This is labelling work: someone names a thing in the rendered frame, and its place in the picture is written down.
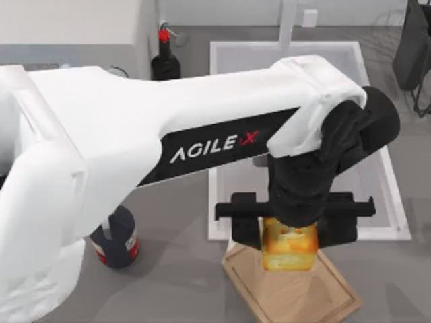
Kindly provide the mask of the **white wall socket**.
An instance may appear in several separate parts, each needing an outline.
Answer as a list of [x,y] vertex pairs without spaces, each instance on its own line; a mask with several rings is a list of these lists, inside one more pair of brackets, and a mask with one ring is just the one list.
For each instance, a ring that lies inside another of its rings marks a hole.
[[318,10],[305,9],[302,16],[303,28],[315,28],[317,26]]

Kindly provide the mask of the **dark blue bottle red label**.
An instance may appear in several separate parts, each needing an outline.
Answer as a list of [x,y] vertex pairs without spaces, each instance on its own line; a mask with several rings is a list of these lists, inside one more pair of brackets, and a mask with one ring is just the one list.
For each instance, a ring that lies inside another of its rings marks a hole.
[[102,225],[90,234],[90,241],[101,263],[109,268],[130,266],[139,254],[139,237],[133,214],[119,205],[108,218],[109,227]]

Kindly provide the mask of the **golden toasted bread loaf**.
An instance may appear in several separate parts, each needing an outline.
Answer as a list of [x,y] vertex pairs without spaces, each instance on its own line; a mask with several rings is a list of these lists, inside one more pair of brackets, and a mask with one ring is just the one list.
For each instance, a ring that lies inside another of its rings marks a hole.
[[317,225],[295,228],[275,218],[262,221],[262,263],[266,271],[309,271],[319,249]]

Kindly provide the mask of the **black metal rack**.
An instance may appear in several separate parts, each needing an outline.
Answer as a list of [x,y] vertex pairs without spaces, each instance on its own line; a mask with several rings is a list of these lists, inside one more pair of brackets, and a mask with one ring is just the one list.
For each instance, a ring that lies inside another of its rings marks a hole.
[[431,114],[431,100],[426,108],[419,107],[424,80],[431,73],[431,3],[407,0],[392,68],[399,88],[412,96],[413,111],[420,118]]

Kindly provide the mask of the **white cabinet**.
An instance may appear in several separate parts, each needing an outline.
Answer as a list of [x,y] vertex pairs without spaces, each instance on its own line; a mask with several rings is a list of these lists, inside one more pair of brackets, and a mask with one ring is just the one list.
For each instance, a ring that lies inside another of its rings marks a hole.
[[149,79],[156,0],[0,0],[0,65],[114,69]]

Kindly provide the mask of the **white sink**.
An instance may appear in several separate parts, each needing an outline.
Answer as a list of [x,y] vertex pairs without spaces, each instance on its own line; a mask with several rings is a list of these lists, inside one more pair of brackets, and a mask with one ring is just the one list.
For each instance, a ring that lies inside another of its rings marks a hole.
[[[358,42],[291,42],[286,52],[277,42],[211,42],[211,74],[231,73],[271,66],[284,56],[316,54],[346,74],[358,85],[369,85],[364,58]],[[231,227],[229,219],[216,219],[215,205],[228,202],[234,192],[254,192],[258,201],[266,201],[268,173],[258,168],[251,159],[244,159],[212,168],[208,183],[208,239],[228,240]],[[374,199],[376,214],[359,218],[360,241],[409,241],[411,233],[401,200],[388,149],[367,157],[345,171],[331,187],[333,192],[352,192],[356,201]]]

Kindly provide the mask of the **wooden cutting board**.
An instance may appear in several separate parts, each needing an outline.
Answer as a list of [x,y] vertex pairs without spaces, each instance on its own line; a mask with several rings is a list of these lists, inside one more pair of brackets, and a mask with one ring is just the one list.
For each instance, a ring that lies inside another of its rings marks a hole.
[[228,242],[222,266],[258,323],[343,323],[362,306],[321,251],[309,271],[268,272],[260,252]]

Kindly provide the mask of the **dark bottle with red cap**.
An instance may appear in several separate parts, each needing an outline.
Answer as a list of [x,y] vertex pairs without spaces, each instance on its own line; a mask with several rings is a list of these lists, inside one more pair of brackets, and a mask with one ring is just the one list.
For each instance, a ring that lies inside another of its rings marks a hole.
[[181,78],[180,61],[171,51],[167,23],[163,23],[158,30],[158,54],[152,59],[151,68],[153,81]]

